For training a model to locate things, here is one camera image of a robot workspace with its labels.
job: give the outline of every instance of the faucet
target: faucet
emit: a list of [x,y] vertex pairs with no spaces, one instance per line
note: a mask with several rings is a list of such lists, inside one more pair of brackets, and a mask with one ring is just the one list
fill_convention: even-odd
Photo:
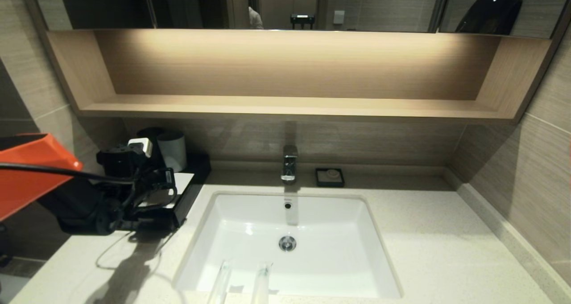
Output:
[[295,184],[295,161],[297,158],[298,148],[296,146],[284,146],[284,164],[281,170],[281,181],[286,185]]

